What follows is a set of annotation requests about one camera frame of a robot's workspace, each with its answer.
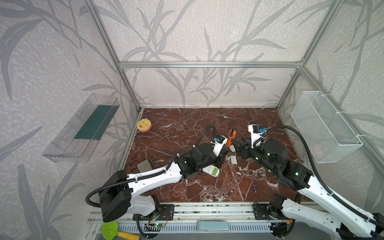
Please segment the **white remote control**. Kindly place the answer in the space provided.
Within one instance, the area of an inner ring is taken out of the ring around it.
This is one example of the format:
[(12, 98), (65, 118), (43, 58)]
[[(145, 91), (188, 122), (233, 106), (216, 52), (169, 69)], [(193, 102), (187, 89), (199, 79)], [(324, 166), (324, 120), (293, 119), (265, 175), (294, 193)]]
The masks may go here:
[(220, 169), (214, 165), (209, 165), (205, 168), (202, 169), (202, 171), (210, 176), (213, 176), (215, 178), (218, 177), (219, 173), (220, 173)]

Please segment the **orange handled screwdriver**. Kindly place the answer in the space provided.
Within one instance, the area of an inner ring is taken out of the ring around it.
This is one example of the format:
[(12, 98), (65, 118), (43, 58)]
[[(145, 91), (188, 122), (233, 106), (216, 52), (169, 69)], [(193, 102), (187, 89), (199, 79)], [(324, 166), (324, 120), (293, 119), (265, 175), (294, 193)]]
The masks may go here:
[(231, 128), (230, 132), (229, 132), (228, 141), (227, 141), (227, 147), (230, 147), (230, 146), (233, 145), (232, 141), (236, 137), (236, 134), (237, 134), (237, 129), (236, 128)]

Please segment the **white battery cover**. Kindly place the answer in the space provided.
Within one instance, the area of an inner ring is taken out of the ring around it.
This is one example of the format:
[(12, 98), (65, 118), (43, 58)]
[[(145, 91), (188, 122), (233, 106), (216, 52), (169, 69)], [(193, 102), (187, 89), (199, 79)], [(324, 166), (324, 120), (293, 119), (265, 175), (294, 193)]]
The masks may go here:
[(236, 156), (230, 156), (230, 160), (231, 160), (231, 164), (232, 165), (237, 165), (238, 164)]

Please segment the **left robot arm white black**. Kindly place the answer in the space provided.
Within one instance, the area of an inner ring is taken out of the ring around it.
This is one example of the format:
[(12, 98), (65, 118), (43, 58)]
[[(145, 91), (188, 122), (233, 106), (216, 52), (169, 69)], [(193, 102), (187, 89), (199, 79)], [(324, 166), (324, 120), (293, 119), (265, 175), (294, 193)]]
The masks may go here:
[(150, 216), (161, 209), (155, 196), (144, 196), (158, 187), (194, 178), (209, 166), (220, 169), (229, 150), (222, 145), (203, 143), (174, 157), (167, 166), (138, 174), (115, 172), (105, 184), (91, 191), (85, 202), (102, 211), (103, 222), (112, 222), (126, 213)]

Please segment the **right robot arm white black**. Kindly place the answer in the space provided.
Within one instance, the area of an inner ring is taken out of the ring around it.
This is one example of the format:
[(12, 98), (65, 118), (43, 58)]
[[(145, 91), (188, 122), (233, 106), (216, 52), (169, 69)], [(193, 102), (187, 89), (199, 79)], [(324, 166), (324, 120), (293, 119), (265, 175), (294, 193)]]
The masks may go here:
[(338, 240), (382, 240), (384, 216), (361, 210), (332, 190), (326, 190), (319, 178), (305, 166), (289, 160), (288, 150), (277, 140), (268, 140), (253, 148), (244, 141), (232, 141), (230, 150), (244, 160), (252, 159), (276, 177), (278, 182), (305, 196), (326, 210), (307, 208), (298, 201), (275, 195), (268, 206), (270, 216), (299, 220)]

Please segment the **pink item in basket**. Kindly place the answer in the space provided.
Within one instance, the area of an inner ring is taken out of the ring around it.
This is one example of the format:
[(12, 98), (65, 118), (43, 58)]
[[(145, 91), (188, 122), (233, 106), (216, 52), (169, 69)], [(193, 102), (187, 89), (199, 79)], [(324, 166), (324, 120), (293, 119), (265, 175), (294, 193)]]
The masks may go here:
[(313, 145), (312, 152), (316, 159), (322, 159), (324, 156), (324, 151), (321, 144)]

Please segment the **grey rectangular sponge block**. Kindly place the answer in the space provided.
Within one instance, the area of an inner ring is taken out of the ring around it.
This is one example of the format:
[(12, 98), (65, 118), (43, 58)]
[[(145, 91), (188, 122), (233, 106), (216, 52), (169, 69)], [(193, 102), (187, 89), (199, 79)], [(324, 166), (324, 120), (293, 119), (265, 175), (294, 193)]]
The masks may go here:
[(153, 168), (148, 160), (144, 160), (137, 165), (140, 173), (151, 171)]

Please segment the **yellow smiley sponge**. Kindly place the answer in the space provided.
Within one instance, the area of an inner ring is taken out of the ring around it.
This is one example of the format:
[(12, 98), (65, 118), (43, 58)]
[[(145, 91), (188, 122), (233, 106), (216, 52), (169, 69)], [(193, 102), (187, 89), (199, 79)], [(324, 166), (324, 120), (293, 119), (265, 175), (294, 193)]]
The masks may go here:
[(152, 128), (152, 122), (149, 119), (141, 119), (137, 123), (137, 129), (140, 133), (149, 132)]

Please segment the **pale green rectangular tray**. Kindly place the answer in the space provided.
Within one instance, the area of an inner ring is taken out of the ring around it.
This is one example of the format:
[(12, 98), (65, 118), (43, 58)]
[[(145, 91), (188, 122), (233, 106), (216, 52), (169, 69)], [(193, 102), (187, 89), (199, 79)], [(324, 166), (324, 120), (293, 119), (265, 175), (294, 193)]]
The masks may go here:
[(225, 221), (197, 221), (198, 232), (228, 232), (229, 228)]

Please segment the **green yellow scoop brush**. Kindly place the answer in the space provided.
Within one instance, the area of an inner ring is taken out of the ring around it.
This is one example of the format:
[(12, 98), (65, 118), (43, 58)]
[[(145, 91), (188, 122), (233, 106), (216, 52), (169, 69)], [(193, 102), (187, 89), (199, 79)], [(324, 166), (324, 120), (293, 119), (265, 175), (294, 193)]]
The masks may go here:
[(115, 237), (122, 238), (124, 240), (139, 240), (140, 237), (137, 235), (120, 232), (118, 230), (118, 223), (109, 222), (104, 223), (100, 227), (101, 234), (105, 240), (113, 240)]

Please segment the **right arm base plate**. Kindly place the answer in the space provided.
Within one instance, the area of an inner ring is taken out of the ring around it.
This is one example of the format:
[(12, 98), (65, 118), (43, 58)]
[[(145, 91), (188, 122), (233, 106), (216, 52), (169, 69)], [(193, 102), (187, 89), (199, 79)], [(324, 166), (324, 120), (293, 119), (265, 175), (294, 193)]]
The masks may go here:
[(282, 210), (273, 207), (271, 204), (261, 204), (254, 202), (252, 204), (255, 220), (274, 220), (287, 222), (289, 218), (283, 215)]

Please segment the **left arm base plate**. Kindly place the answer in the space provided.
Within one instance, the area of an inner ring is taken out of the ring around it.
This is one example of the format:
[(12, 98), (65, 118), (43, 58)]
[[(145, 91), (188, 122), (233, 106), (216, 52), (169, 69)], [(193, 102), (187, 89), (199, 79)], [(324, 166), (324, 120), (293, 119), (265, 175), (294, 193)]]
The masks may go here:
[(136, 221), (137, 219), (139, 221), (149, 221), (149, 220), (156, 220), (156, 221), (172, 221), (174, 218), (175, 213), (175, 205), (174, 204), (161, 204), (159, 210), (155, 210), (153, 213), (151, 213), (148, 216), (142, 216), (142, 215), (133, 215), (133, 220)]

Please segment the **clear plastic wall shelf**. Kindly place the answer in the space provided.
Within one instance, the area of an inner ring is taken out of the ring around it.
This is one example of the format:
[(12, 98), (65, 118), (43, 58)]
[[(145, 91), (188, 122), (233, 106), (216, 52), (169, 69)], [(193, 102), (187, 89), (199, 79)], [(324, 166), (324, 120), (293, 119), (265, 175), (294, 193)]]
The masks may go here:
[(120, 107), (117, 97), (90, 94), (43, 151), (54, 163), (86, 163)]

